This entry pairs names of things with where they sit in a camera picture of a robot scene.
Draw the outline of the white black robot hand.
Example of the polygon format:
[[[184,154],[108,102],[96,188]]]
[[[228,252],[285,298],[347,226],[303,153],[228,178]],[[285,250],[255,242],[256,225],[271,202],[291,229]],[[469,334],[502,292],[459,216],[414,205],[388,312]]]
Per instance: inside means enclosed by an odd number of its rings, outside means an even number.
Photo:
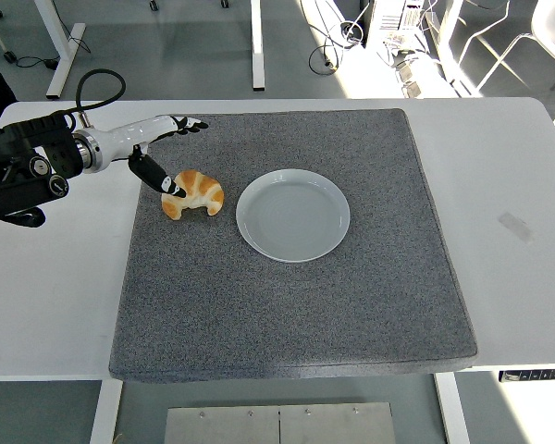
[[[129,170],[153,190],[184,198],[186,192],[142,150],[166,137],[186,135],[207,128],[205,122],[194,117],[162,115],[109,131],[97,130],[93,134],[100,151],[100,159],[95,163],[96,171],[104,170],[114,160],[126,160]]]

